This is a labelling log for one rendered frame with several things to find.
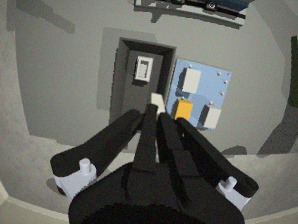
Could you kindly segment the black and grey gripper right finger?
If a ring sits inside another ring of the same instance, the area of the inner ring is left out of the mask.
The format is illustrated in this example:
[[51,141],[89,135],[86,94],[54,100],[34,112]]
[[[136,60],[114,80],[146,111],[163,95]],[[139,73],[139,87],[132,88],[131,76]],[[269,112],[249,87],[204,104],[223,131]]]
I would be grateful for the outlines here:
[[172,163],[184,209],[194,214],[204,210],[211,200],[207,181],[241,211],[259,189],[257,182],[233,166],[188,120],[172,119],[162,95],[157,94],[157,102],[159,163]]

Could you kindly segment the yellow rectangular block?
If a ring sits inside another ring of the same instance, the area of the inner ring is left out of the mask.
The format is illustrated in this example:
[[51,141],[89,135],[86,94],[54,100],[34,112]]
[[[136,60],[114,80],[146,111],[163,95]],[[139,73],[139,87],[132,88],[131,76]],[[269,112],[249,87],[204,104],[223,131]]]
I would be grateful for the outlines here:
[[192,105],[193,104],[189,100],[177,98],[172,118],[176,119],[176,117],[184,117],[188,120]]

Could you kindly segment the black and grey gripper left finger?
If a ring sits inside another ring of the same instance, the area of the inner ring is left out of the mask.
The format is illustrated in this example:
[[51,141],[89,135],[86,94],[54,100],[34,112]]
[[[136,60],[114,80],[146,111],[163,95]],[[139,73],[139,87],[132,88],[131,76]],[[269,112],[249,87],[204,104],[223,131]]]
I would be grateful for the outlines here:
[[145,113],[131,109],[84,144],[54,155],[50,164],[59,193],[72,201],[79,192],[97,182],[137,130],[141,130],[125,200],[136,210],[148,208],[156,190],[157,114],[157,94],[152,93]]

